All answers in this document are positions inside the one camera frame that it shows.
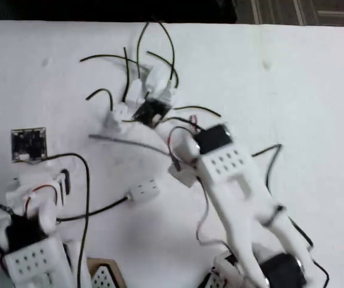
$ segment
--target white table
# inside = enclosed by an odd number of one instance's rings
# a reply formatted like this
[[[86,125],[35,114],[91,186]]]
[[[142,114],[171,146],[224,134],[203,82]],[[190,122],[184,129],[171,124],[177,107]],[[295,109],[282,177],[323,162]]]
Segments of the white table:
[[[107,97],[85,97],[109,88],[121,97],[122,61],[78,60],[117,53],[135,44],[143,24],[0,22],[0,201],[7,182],[26,169],[11,163],[10,130],[46,127],[49,154],[79,152],[91,166],[91,209],[111,203],[130,184],[158,175],[160,197],[138,206],[124,204],[91,219],[86,253],[115,259],[128,287],[195,287],[220,247],[195,240],[204,211],[198,186],[188,190],[165,174],[169,160],[142,148],[87,138],[102,117]],[[251,152],[284,144],[271,188],[313,238],[313,255],[331,275],[330,288],[344,287],[344,28],[168,25],[176,48],[181,96],[187,104],[218,110]],[[170,59],[163,31],[151,25],[146,49]],[[142,62],[155,60],[142,54]],[[199,114],[207,125],[212,116]],[[128,138],[164,144],[139,127]],[[262,175],[269,156],[261,157]],[[70,168],[69,215],[84,211],[83,166]],[[126,174],[128,181],[118,181]],[[80,237],[83,221],[64,225]],[[211,208],[204,236],[224,237]],[[259,241],[269,236],[256,232]],[[0,269],[0,287],[8,287]]]

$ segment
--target white connector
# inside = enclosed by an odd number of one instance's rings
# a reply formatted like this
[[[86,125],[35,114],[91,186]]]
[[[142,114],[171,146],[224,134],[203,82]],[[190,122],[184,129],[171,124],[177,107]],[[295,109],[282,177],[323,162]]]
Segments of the white connector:
[[[172,164],[167,171],[186,187],[191,188],[197,181],[196,172],[191,166],[185,163],[180,163],[180,166],[180,171],[177,171],[176,167]]]
[[[169,72],[163,66],[153,66],[146,77],[145,90],[150,95],[158,95],[167,86]]]
[[[129,189],[128,198],[131,201],[142,202],[153,199],[160,194],[160,189],[154,178],[146,179]]]
[[[142,81],[140,79],[136,79],[131,82],[128,90],[128,94],[126,95],[126,105],[129,108],[137,110],[137,108],[145,101],[144,93],[142,89]]]
[[[104,134],[125,133],[131,127],[131,123],[123,123],[122,120],[128,120],[130,116],[125,103],[115,104],[113,111],[109,111],[106,115]]]

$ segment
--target red wire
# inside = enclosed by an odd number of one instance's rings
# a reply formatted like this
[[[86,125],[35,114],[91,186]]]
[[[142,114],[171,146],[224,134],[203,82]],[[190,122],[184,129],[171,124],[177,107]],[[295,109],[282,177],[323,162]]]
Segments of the red wire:
[[[45,185],[41,185],[41,186],[38,186],[37,188],[34,188],[32,191],[33,192],[36,192],[37,190],[41,189],[41,188],[45,188],[45,187],[52,187],[54,189],[54,192],[55,192],[55,203],[57,205],[57,201],[58,201],[58,193],[57,193],[57,189],[56,187],[54,187],[53,185],[49,185],[49,184],[45,184]],[[25,202],[25,215],[28,213],[28,205],[29,205],[29,202],[30,202],[30,197],[26,200]]]

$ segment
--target circuit board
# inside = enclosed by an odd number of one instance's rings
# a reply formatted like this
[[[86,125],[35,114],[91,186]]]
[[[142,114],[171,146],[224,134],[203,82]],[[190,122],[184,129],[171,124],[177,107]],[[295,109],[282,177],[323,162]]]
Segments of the circuit board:
[[[40,161],[47,157],[46,129],[29,128],[11,131],[12,162]]]

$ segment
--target dark floor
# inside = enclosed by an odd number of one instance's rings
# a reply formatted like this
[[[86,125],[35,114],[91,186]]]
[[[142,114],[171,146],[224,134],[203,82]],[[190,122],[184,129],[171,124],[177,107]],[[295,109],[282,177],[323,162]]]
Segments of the dark floor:
[[[237,23],[344,26],[344,0],[238,0]]]
[[[344,0],[0,0],[0,20],[344,26]]]

